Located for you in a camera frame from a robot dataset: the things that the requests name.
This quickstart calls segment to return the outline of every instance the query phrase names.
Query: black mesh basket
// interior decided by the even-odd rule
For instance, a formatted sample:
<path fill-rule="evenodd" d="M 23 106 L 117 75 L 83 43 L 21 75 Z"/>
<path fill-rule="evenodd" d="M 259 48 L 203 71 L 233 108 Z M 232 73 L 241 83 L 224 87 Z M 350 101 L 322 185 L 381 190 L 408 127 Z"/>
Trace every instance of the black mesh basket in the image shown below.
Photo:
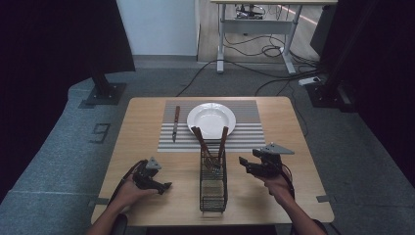
<path fill-rule="evenodd" d="M 218 156 L 218 148 L 209 145 L 212 157 L 205 156 L 201 151 L 200 175 L 200 208 L 202 212 L 224 212 L 228 201 L 228 188 L 226 176 L 226 151 Z M 211 167 L 207 161 L 214 162 Z"/>

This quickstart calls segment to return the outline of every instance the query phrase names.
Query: human hand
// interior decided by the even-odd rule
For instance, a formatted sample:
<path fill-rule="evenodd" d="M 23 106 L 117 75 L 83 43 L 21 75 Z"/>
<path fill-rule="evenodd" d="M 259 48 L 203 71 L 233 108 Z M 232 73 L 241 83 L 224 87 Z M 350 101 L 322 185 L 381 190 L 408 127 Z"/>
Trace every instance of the human hand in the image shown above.
<path fill-rule="evenodd" d="M 286 175 L 290 175 L 285 168 L 283 168 Z M 290 187 L 284 177 L 279 174 L 273 178 L 264 178 L 255 176 L 264 182 L 264 186 L 268 188 L 269 192 L 274 196 L 278 204 L 286 204 L 293 201 L 293 196 L 290 193 Z"/>
<path fill-rule="evenodd" d="M 125 179 L 124 184 L 119 188 L 115 196 L 114 203 L 125 208 L 135 204 L 141 198 L 157 194 L 157 189 L 139 189 L 133 182 L 132 174 Z"/>

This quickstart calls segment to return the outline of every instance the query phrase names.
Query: white wall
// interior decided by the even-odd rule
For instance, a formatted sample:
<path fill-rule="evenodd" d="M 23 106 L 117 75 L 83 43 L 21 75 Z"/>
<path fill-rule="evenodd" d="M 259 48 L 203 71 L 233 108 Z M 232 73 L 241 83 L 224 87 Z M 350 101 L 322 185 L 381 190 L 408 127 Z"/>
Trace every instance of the white wall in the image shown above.
<path fill-rule="evenodd" d="M 199 0 L 116 2 L 133 55 L 197 55 Z"/>

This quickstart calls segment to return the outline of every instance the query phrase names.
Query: white desk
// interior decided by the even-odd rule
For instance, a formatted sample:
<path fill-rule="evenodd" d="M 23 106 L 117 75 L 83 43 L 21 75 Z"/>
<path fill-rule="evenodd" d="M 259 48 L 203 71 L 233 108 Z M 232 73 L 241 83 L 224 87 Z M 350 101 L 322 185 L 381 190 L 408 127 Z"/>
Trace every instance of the white desk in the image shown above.
<path fill-rule="evenodd" d="M 335 5 L 338 0 L 210 0 L 211 3 L 221 5 L 219 15 L 219 46 L 217 51 L 217 72 L 223 73 L 223 37 L 225 32 L 234 33 L 273 33 L 288 35 L 287 41 L 280 49 L 289 73 L 296 73 L 290 55 L 290 47 L 293 42 L 302 5 Z M 226 19 L 226 4 L 260 4 L 260 5 L 299 5 L 292 22 L 265 21 L 265 20 L 238 20 Z"/>

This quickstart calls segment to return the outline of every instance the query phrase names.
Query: gray carpet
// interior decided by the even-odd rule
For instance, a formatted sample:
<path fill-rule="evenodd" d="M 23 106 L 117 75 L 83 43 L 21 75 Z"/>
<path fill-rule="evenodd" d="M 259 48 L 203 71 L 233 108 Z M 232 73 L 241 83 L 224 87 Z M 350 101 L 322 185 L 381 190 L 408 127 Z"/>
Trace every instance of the gray carpet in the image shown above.
<path fill-rule="evenodd" d="M 115 141 L 132 97 L 176 96 L 201 68 L 197 63 L 143 62 L 137 72 L 108 74 L 127 83 L 117 106 L 80 109 L 94 84 L 69 90 L 67 106 L 43 147 L 0 206 L 1 234 L 83 234 L 90 225 Z M 281 67 L 254 66 L 283 75 Z M 203 70 L 182 96 L 253 96 L 272 77 L 226 65 L 224 74 Z M 258 96 L 275 96 L 274 82 Z M 358 114 L 312 108 L 304 87 L 292 81 L 280 93 L 291 98 L 342 234 L 415 234 L 415 190 Z M 94 129 L 108 124 L 104 141 Z M 337 234 L 325 224 L 330 234 Z M 288 234 L 288 224 L 276 225 Z M 145 234 L 128 228 L 127 234 Z"/>

